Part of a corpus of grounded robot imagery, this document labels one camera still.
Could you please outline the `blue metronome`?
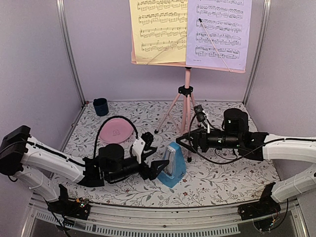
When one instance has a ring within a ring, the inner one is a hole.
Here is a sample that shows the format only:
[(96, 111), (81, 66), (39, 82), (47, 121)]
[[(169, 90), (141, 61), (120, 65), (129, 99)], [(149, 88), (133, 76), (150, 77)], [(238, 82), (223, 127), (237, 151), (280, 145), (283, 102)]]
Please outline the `blue metronome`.
[(173, 188), (186, 174), (186, 163), (181, 147), (171, 142), (165, 149), (163, 160), (169, 161), (169, 164), (158, 175), (158, 180), (165, 186)]

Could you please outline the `pink music stand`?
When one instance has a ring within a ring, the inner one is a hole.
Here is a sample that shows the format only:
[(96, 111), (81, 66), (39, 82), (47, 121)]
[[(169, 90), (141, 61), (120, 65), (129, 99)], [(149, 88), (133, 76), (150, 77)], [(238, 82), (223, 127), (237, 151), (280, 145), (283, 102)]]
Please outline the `pink music stand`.
[[(134, 45), (133, 45), (133, 51), (132, 51), (132, 60), (135, 64), (135, 54), (134, 54)], [(201, 69), (211, 69), (211, 70), (217, 70), (214, 68), (206, 68), (206, 67), (194, 67), (194, 66), (188, 66), (185, 62), (182, 63), (163, 63), (163, 64), (152, 64), (152, 65), (163, 65), (163, 66), (178, 66), (178, 67), (184, 67), (185, 68), (185, 83), (182, 87), (179, 88), (177, 97), (183, 98), (183, 116), (182, 116), (182, 125), (179, 127), (179, 131), (181, 133), (186, 132), (187, 128), (189, 127), (189, 123), (191, 120), (191, 106), (195, 104), (195, 99), (193, 96), (193, 89), (190, 85), (190, 79), (191, 79), (191, 70), (192, 68), (201, 68)], [(245, 71), (234, 71), (230, 73), (244, 73)]]

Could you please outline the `yellow sheet music page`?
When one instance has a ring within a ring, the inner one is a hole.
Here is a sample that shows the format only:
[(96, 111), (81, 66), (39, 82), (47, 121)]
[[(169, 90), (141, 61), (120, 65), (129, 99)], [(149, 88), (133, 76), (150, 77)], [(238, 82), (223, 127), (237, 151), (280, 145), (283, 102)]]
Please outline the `yellow sheet music page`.
[(185, 62), (188, 1), (131, 0), (129, 4), (136, 63)]

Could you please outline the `purple sheet music page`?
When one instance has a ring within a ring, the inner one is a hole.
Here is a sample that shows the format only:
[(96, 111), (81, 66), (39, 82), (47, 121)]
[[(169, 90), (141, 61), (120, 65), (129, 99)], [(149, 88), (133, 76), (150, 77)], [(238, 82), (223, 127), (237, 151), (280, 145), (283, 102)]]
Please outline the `purple sheet music page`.
[(186, 64), (245, 71), (252, 1), (190, 0)]

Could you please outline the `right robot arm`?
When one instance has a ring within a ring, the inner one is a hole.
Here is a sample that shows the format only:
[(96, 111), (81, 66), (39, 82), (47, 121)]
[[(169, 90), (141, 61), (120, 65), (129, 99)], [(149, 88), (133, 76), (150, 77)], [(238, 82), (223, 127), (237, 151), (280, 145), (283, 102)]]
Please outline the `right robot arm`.
[(214, 128), (201, 106), (195, 106), (194, 118), (204, 127), (191, 130), (176, 139), (176, 143), (202, 156), (208, 149), (237, 149), (239, 159), (255, 161), (296, 160), (311, 163), (306, 170), (279, 182), (265, 186), (255, 205), (259, 215), (266, 215), (280, 203), (316, 187), (315, 138), (286, 137), (267, 132), (250, 132), (248, 114), (232, 108), (224, 111), (222, 128)]

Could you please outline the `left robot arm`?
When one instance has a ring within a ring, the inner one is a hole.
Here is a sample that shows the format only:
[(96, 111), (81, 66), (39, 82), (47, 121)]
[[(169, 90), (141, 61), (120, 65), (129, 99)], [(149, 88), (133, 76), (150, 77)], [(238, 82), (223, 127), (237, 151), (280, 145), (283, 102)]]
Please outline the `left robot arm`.
[(62, 214), (70, 214), (74, 208), (67, 199), (67, 189), (47, 178), (42, 170), (95, 188), (121, 182), (133, 174), (139, 174), (143, 180), (154, 180), (169, 165), (167, 159), (145, 162), (157, 150), (151, 147), (153, 136), (149, 132), (136, 138), (129, 158), (125, 158), (124, 148), (119, 144), (101, 147), (94, 158), (81, 158), (47, 146), (32, 136), (30, 130), (22, 125), (4, 136), (0, 145), (0, 172), (22, 181), (47, 202), (53, 202)]

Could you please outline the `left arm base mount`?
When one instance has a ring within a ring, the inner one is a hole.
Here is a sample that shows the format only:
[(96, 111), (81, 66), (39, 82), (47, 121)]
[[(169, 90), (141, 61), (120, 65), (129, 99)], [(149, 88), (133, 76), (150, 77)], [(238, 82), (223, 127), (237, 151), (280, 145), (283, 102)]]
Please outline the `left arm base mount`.
[(81, 220), (87, 220), (90, 214), (91, 205), (83, 201), (58, 200), (46, 202), (48, 210), (62, 215)]

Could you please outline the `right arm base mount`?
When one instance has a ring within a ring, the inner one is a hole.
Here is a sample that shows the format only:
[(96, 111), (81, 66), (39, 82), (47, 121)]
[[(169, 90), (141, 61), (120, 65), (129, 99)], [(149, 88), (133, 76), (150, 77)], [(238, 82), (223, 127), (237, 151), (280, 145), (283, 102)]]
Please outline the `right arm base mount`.
[(281, 207), (274, 200), (256, 201), (246, 204), (241, 204), (237, 208), (237, 212), (242, 220), (249, 220), (254, 218), (279, 213)]

